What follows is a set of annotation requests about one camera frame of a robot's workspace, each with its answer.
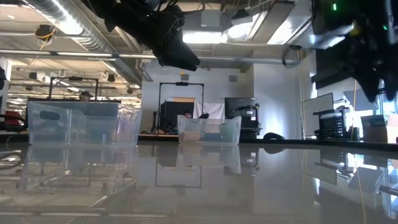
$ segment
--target glossy table surface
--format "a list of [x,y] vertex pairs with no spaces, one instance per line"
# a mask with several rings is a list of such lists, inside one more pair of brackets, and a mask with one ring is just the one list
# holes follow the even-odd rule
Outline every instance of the glossy table surface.
[[398,152],[177,142],[146,142],[132,150],[134,181],[115,194],[25,192],[16,189],[20,167],[0,170],[0,222],[397,222]]

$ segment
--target ceiling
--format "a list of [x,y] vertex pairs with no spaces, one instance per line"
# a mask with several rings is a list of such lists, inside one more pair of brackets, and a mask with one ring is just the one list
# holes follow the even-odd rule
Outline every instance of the ceiling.
[[[129,36],[121,29],[115,29],[108,32],[104,22],[96,17],[80,0],[72,0],[79,10],[89,19],[107,42],[118,52],[127,53],[142,53],[145,46],[139,45],[134,38]],[[43,15],[36,10],[27,6],[9,5],[21,3],[20,0],[0,0],[0,49],[22,49],[22,50],[48,50],[58,52],[87,52],[87,50],[77,42],[75,42],[70,35],[66,35],[61,31],[54,34],[54,38],[48,45],[43,45],[43,42],[38,40],[32,33],[39,25],[47,24],[53,25]],[[230,0],[210,0],[207,1],[208,6],[214,10],[222,9],[225,11],[233,11],[236,7],[245,6],[247,4],[258,4],[260,1],[230,1]],[[200,6],[199,2],[192,3],[191,1],[181,0],[179,3],[184,11],[192,10]],[[284,49],[282,45],[266,45],[272,34],[283,23],[290,11],[294,7],[294,2],[286,4],[286,1],[276,2],[271,1],[265,4],[264,10],[271,10],[275,7],[279,13],[269,13],[264,22],[261,24],[259,31],[253,38],[255,45],[251,42],[236,42],[233,44],[189,44],[189,47],[198,56],[225,56],[225,57],[264,57],[264,58],[280,58],[281,52]],[[132,95],[127,94],[127,86],[130,84],[141,85],[141,80],[147,80],[148,77],[142,77],[136,82],[128,83],[123,74],[119,70],[112,71],[112,68],[107,66],[108,62],[102,62],[98,58],[94,60],[88,58],[63,58],[63,57],[27,57],[7,55],[7,58],[13,61],[11,90],[14,94],[35,94],[37,96],[45,96],[49,92],[49,84],[43,80],[29,79],[30,72],[44,71],[48,76],[58,76],[62,71],[69,76],[79,76],[85,78],[99,78],[101,89],[98,92],[99,96],[131,96],[131,100],[126,100],[127,103],[134,103],[139,106],[139,97],[141,91],[138,88],[134,89]],[[140,63],[133,58],[124,58],[125,65],[136,71],[134,68]],[[200,65],[205,68],[239,68],[243,71],[250,66],[250,63],[236,63],[236,62],[218,62],[218,61],[203,61]],[[116,72],[116,80],[114,83],[109,83],[106,80],[107,73]],[[88,88],[93,83],[70,83],[71,86],[76,86],[80,90],[88,90],[93,92],[93,88]],[[26,85],[32,85],[32,91],[25,90]],[[55,95],[77,95],[77,92],[71,92],[63,88],[56,88],[53,92]]]

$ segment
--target white backdrop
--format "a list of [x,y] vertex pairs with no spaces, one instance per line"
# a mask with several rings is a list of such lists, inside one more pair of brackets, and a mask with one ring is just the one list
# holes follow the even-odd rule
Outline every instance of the white backdrop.
[[[208,113],[209,119],[224,119],[224,103],[204,103],[203,112]],[[195,101],[193,107],[193,118],[201,115],[201,103]]]

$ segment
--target black backdrop stand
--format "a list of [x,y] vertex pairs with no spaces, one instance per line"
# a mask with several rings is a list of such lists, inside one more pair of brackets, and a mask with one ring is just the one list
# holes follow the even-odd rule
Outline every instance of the black backdrop stand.
[[157,107],[157,127],[156,129],[159,130],[160,127],[160,115],[162,114],[160,111],[160,97],[162,96],[162,85],[176,85],[176,86],[190,86],[190,85],[200,85],[201,86],[201,113],[203,114],[203,99],[205,95],[205,84],[203,83],[187,83],[187,82],[175,82],[175,83],[168,83],[168,82],[161,82],[159,83],[159,103]]

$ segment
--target person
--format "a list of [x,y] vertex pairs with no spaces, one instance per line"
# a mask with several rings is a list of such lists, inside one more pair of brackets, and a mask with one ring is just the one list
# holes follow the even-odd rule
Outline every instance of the person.
[[184,116],[185,116],[186,118],[192,118],[192,114],[189,112],[189,110],[185,110],[185,111],[184,111]]
[[83,91],[80,93],[79,95],[79,99],[82,102],[88,102],[91,100],[91,97],[93,97],[93,95],[89,92],[89,91]]

